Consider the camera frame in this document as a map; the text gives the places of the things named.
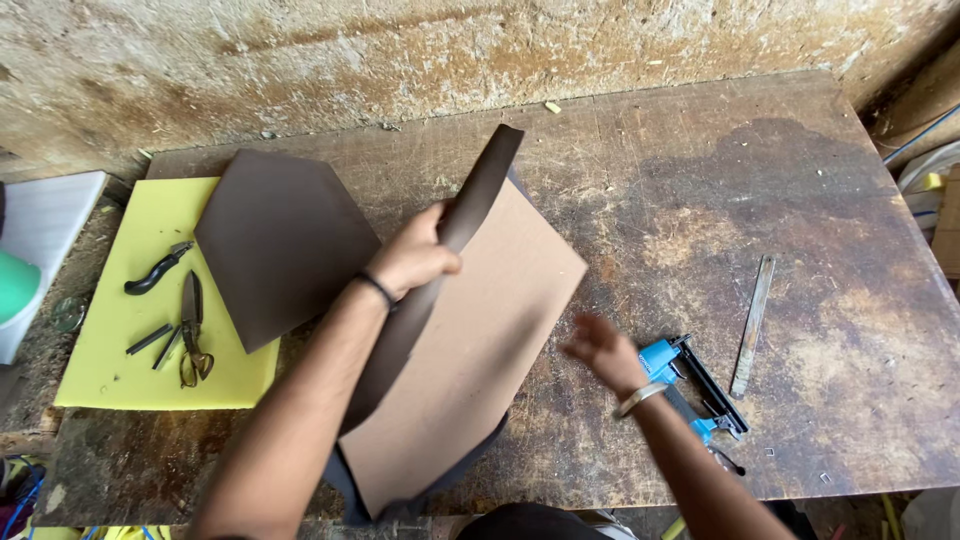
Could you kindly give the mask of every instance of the black wristband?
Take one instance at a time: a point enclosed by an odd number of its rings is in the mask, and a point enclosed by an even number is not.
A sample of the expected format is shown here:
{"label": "black wristband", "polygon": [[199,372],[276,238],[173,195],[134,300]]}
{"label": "black wristband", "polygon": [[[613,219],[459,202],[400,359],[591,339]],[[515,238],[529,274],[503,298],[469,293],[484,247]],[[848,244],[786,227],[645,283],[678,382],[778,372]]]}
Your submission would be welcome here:
{"label": "black wristband", "polygon": [[396,311],[396,300],[394,300],[394,297],[390,295],[390,292],[388,292],[387,289],[383,288],[383,285],[381,285],[380,282],[368,274],[366,270],[360,270],[353,277],[359,278],[360,280],[373,285],[373,288],[380,291],[380,294],[383,295],[383,299],[387,301],[387,310],[391,313]]}

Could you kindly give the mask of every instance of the green bucket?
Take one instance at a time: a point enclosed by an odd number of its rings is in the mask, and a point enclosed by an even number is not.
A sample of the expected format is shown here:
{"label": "green bucket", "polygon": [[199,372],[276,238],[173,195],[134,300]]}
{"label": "green bucket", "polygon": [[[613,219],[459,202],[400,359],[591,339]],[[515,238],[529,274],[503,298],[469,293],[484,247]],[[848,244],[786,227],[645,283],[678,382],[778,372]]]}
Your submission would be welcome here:
{"label": "green bucket", "polygon": [[28,306],[39,287],[39,268],[0,250],[0,326]]}

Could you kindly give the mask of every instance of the hand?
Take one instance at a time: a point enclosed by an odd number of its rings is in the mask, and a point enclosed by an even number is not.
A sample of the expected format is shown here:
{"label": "hand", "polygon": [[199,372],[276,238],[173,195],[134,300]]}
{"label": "hand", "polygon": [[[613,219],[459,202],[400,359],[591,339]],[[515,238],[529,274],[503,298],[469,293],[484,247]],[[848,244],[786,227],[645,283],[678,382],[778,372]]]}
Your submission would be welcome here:
{"label": "hand", "polygon": [[440,201],[415,215],[367,266],[371,277],[395,299],[441,274],[460,272],[460,256],[437,243],[437,223],[445,207]]}
{"label": "hand", "polygon": [[589,313],[577,315],[573,322],[577,325],[573,339],[562,350],[583,361],[621,402],[647,385],[634,343],[612,322]]}

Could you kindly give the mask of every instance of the concrete wall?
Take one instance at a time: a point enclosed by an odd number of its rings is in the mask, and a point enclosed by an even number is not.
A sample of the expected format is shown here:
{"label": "concrete wall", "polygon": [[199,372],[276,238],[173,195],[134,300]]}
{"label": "concrete wall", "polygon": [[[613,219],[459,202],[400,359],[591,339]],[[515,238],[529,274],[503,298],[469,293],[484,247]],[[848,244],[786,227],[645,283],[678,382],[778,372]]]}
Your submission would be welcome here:
{"label": "concrete wall", "polygon": [[824,67],[863,107],[958,0],[6,0],[0,180],[150,151]]}

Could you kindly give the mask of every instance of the bracelet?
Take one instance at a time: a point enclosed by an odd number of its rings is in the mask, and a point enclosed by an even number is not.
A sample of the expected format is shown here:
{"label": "bracelet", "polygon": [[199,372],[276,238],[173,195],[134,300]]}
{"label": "bracelet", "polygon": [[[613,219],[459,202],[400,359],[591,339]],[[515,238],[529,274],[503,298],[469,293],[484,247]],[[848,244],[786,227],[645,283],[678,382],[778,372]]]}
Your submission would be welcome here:
{"label": "bracelet", "polygon": [[637,404],[649,398],[650,396],[653,396],[654,394],[659,394],[663,390],[666,390],[668,386],[669,384],[665,382],[654,382],[653,384],[647,384],[646,386],[634,392],[632,396],[627,398],[627,401],[620,404],[620,407],[618,407],[613,413],[613,417],[618,420],[624,418]]}
{"label": "bracelet", "polygon": [[359,278],[361,281],[367,282],[373,285],[373,288],[380,291],[380,294],[383,295],[383,299],[387,301],[387,311],[393,313],[396,311],[396,300],[390,295],[390,293],[380,284],[377,280],[373,278],[366,270],[360,270],[353,275],[354,278]]}

